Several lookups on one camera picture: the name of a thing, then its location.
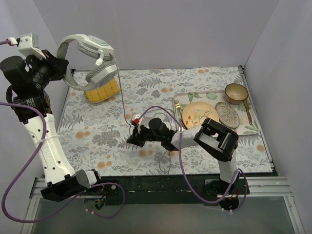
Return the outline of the white grey gaming headphones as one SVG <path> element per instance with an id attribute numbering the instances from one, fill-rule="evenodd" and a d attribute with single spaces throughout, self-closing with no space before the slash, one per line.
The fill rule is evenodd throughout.
<path id="1" fill-rule="evenodd" d="M 87 74 L 87 86 L 79 85 L 70 69 L 67 69 L 63 78 L 71 88 L 78 91 L 89 91 L 102 87 L 110 82 L 117 74 L 117 65 L 114 58 L 114 49 L 106 41 L 92 35 L 74 34 L 66 36 L 57 48 L 56 57 L 65 59 L 69 44 L 77 41 L 77 49 L 85 55 L 95 58 L 95 67 Z"/>

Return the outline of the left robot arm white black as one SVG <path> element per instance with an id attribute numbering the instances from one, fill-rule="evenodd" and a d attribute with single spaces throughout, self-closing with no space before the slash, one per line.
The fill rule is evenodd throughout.
<path id="1" fill-rule="evenodd" d="M 51 103 L 45 87 L 51 81 L 61 80 L 69 62 L 43 50 L 44 58 L 28 55 L 26 58 L 11 56 L 0 63 L 0 69 L 10 86 L 6 101 L 29 133 L 35 154 L 40 157 L 46 187 L 41 190 L 43 198 L 62 201 L 83 191 L 98 195 L 104 184 L 99 173 L 75 171 L 62 149 Z"/>

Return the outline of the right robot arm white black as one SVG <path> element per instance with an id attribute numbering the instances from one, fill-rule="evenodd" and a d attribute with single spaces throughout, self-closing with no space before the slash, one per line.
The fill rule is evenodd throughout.
<path id="1" fill-rule="evenodd" d="M 231 194 L 238 188 L 235 150 L 238 147 L 238 134 L 207 118 L 195 128 L 179 131 L 169 129 L 159 118 L 149 121 L 148 127 L 141 125 L 138 119 L 132 121 L 134 129 L 127 143 L 142 148 L 146 142 L 160 142 L 169 152 L 200 146 L 215 158 L 219 165 L 219 182 L 210 183 L 210 192 Z"/>

